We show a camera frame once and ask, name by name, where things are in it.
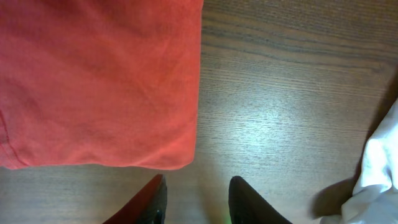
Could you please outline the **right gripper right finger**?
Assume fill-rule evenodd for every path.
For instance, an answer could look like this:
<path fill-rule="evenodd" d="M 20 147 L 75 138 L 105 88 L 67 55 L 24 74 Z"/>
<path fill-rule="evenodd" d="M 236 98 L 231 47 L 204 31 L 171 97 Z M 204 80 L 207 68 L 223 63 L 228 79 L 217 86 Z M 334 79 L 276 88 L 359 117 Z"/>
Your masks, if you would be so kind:
<path fill-rule="evenodd" d="M 241 176 L 229 182 L 228 205 L 232 224 L 291 224 Z"/>

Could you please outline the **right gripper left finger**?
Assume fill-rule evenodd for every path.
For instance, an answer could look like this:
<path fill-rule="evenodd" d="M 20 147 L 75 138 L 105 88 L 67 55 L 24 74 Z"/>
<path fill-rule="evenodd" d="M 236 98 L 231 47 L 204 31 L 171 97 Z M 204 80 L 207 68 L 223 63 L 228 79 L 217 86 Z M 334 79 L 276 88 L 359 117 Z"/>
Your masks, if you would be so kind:
<path fill-rule="evenodd" d="M 157 174 L 103 224 L 164 224 L 166 208 L 165 176 Z"/>

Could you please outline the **orange t-shirt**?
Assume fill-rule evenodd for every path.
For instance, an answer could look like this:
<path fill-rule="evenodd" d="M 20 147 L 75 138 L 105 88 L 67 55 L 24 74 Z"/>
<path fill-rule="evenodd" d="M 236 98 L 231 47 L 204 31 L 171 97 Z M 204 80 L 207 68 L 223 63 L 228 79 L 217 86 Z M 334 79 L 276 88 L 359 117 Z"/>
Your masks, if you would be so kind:
<path fill-rule="evenodd" d="M 1 165 L 194 158 L 202 1 L 2 1 Z"/>

